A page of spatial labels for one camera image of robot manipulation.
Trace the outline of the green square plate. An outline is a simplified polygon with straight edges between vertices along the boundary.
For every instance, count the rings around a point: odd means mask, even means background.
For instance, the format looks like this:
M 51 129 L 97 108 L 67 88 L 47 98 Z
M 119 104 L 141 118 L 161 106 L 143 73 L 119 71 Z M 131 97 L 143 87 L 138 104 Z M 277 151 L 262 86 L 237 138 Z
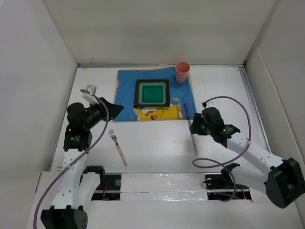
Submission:
M 134 106 L 136 107 L 169 107 L 169 80 L 136 80 Z

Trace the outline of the pink plastic cup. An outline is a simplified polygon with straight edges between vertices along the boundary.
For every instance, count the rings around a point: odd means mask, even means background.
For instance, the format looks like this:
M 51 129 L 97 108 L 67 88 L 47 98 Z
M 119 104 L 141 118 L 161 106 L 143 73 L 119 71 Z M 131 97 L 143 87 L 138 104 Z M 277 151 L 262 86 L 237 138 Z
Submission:
M 181 61 L 175 65 L 175 77 L 178 83 L 184 83 L 188 77 L 190 65 L 187 62 Z

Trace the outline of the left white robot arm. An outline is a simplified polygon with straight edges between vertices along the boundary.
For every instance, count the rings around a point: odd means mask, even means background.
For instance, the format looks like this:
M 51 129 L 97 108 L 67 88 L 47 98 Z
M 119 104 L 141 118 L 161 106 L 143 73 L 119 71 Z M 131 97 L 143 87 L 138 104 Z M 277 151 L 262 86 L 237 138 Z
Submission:
M 100 97 L 96 104 L 84 107 L 72 103 L 67 107 L 68 126 L 64 138 L 63 170 L 55 178 L 59 182 L 49 209 L 41 212 L 41 222 L 47 229 L 85 229 L 88 207 L 96 189 L 106 186 L 103 166 L 84 166 L 93 148 L 91 129 L 100 121 L 109 122 L 124 109 Z

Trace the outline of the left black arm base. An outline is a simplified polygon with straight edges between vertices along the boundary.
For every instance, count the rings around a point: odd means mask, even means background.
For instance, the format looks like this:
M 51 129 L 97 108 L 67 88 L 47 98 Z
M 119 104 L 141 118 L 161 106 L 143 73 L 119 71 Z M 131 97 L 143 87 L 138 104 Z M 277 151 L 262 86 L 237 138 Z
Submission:
M 120 200 L 121 184 L 121 174 L 106 173 L 105 181 L 96 188 L 91 199 L 98 201 Z

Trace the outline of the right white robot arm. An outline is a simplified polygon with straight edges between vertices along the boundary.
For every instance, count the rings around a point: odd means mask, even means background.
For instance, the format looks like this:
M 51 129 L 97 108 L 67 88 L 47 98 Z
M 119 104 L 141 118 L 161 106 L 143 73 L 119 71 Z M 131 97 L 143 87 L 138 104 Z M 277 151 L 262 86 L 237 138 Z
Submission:
M 236 183 L 251 187 L 267 195 L 279 208 L 286 208 L 305 193 L 305 179 L 295 159 L 283 159 L 252 143 L 240 129 L 225 124 L 215 107 L 195 113 L 190 131 L 192 134 L 210 135 L 215 142 L 237 153 L 261 172 L 260 175 L 246 173 L 231 162 L 230 171 L 220 176 L 224 187 L 231 188 Z

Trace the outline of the blue Pikachu cloth placemat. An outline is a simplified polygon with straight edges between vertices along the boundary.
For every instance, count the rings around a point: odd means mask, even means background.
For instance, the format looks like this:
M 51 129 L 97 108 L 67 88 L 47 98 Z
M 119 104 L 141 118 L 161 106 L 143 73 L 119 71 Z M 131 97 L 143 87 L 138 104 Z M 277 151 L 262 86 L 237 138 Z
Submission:
M 189 80 L 176 81 L 175 68 L 119 70 L 115 104 L 124 109 L 116 121 L 192 118 L 196 113 Z

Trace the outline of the pink-handled knife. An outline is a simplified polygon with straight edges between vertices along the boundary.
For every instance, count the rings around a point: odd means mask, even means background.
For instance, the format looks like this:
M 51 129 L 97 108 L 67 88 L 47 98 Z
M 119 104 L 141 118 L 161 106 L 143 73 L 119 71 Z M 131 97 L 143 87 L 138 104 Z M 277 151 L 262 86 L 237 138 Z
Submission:
M 187 122 L 188 122 L 188 126 L 189 126 L 189 129 L 190 129 L 192 123 L 191 123 L 191 120 L 190 120 L 189 117 L 187 118 Z M 193 133 L 191 132 L 191 130 L 190 130 L 190 135 L 191 135 L 191 140 L 192 140 L 192 145 L 193 145 L 195 156 L 198 157 L 198 150 L 197 150 L 195 138 L 194 138 Z

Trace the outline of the pink-handled fork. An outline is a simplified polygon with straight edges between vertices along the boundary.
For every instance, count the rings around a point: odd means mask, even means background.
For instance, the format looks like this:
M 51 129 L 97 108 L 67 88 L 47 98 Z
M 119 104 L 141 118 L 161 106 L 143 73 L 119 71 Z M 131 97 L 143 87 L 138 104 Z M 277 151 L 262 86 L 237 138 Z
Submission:
M 116 146 L 116 148 L 117 148 L 117 150 L 118 150 L 118 152 L 120 154 L 120 157 L 121 157 L 124 165 L 128 166 L 127 160 L 126 160 L 126 158 L 125 158 L 125 156 L 124 156 L 124 154 L 123 154 L 123 152 L 122 152 L 122 150 L 120 148 L 120 145 L 119 145 L 119 143 L 117 141 L 117 137 L 116 137 L 116 134 L 115 134 L 114 130 L 110 129 L 109 130 L 109 134 L 110 134 L 110 137 L 112 138 L 113 142 L 115 143 L 115 146 Z

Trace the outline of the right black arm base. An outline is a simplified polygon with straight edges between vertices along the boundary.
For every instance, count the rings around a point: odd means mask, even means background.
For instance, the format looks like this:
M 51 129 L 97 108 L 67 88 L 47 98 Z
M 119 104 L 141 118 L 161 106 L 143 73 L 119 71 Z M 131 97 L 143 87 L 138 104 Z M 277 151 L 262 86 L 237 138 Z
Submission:
M 234 184 L 229 172 L 239 164 L 232 163 L 218 173 L 207 173 L 201 186 L 207 190 L 208 200 L 252 200 L 250 189 L 247 186 Z

